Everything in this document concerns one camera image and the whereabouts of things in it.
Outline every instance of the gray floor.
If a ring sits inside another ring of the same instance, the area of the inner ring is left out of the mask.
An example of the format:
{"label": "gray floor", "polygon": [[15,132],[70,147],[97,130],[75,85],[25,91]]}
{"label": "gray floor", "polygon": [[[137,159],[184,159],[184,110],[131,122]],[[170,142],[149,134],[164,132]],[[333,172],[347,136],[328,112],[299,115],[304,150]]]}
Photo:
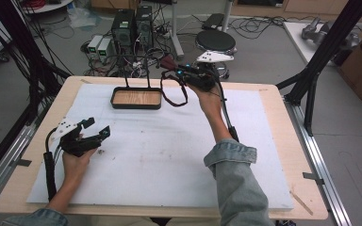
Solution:
{"label": "gray floor", "polygon": [[[43,15],[43,23],[60,21],[65,11]],[[194,21],[193,17],[179,19],[179,27]],[[105,34],[112,21],[98,20],[94,28],[68,27],[66,21],[48,25],[56,34],[46,39],[53,51],[74,73],[82,74],[88,67],[88,61],[80,46],[90,40],[93,34]],[[199,23],[189,23],[188,28],[198,28]],[[196,33],[197,29],[183,32]],[[304,61],[293,45],[287,32],[271,26],[258,39],[247,40],[230,29],[237,41],[238,52],[235,60],[227,63],[231,76],[224,82],[277,84],[304,68]],[[180,36],[186,57],[179,63],[192,62],[201,54],[194,45],[194,37]],[[43,50],[41,40],[36,40]],[[160,71],[152,69],[154,78],[160,77]],[[15,64],[0,62],[0,141],[27,105],[28,84],[17,70]],[[282,89],[286,94],[290,88]],[[340,198],[353,225],[362,225],[362,103],[354,92],[338,75],[335,67],[327,67],[322,72],[317,89],[313,132],[321,153],[337,187]],[[7,215],[0,214],[0,220]],[[84,217],[71,217],[74,225],[85,225]],[[335,225],[330,216],[326,220],[296,220],[298,225]]]}

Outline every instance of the white paper sheet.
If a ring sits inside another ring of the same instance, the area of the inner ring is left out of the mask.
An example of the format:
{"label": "white paper sheet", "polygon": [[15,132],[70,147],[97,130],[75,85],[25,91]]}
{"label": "white paper sheet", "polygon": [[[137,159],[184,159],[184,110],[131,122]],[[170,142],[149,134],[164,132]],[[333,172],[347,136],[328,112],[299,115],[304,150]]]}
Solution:
{"label": "white paper sheet", "polygon": [[[189,103],[181,107],[163,99],[159,110],[114,109],[110,104],[114,88],[83,85],[66,116],[73,122],[95,118],[96,123],[82,131],[84,137],[96,135],[107,125],[111,130],[100,148],[104,151],[92,156],[71,203],[217,207],[216,183],[203,162],[215,141],[196,95],[188,89]],[[180,88],[165,91],[175,103],[184,101]],[[224,93],[240,142],[257,148],[252,170],[270,209],[293,208],[258,91],[226,89]],[[60,158],[57,187],[62,180]],[[47,202],[43,164],[27,201]]]}

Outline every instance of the finger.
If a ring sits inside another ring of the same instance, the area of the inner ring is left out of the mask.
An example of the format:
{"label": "finger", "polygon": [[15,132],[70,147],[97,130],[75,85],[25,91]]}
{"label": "finger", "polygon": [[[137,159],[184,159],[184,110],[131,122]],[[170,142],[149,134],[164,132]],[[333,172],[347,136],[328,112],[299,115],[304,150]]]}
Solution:
{"label": "finger", "polygon": [[98,149],[95,148],[95,149],[89,150],[86,153],[84,153],[82,156],[83,157],[85,156],[84,158],[91,158],[91,156],[96,152],[96,150],[98,150]]}

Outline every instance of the wooden table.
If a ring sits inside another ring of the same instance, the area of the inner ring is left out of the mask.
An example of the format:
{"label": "wooden table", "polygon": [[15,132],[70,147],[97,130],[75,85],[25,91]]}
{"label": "wooden table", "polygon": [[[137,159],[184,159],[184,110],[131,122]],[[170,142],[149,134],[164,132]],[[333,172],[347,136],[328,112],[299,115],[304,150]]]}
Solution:
{"label": "wooden table", "polygon": [[[146,85],[144,79],[129,79],[132,85]],[[72,76],[63,85],[58,97],[49,109],[37,133],[31,140],[23,159],[31,160],[29,167],[18,166],[11,175],[0,195],[0,213],[31,213],[43,204],[27,203],[41,166],[45,152],[44,141],[49,131],[58,125],[69,111],[82,84],[112,84],[125,86],[122,78]],[[152,87],[159,87],[159,80],[151,80]],[[165,86],[179,86],[166,81]],[[304,156],[303,148],[293,128],[281,95],[274,85],[222,83],[225,89],[258,90],[267,112],[275,146],[288,181],[294,209],[291,211],[270,211],[273,219],[325,219],[328,216],[316,182],[303,177],[303,172],[311,172]],[[114,205],[71,205],[68,214],[146,216],[163,218],[218,218],[219,211],[214,208],[179,207],[139,207]]]}

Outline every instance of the denim sleeve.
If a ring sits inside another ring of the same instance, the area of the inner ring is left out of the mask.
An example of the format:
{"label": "denim sleeve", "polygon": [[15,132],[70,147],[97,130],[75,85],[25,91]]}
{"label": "denim sleeve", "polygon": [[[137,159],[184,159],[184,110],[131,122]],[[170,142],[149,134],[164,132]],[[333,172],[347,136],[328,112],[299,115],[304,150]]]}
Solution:
{"label": "denim sleeve", "polygon": [[256,148],[234,139],[217,143],[204,159],[217,181],[221,225],[274,225],[269,201],[250,168]]}
{"label": "denim sleeve", "polygon": [[39,209],[27,216],[16,216],[5,219],[1,225],[21,226],[66,226],[69,221],[60,212],[53,209]]}

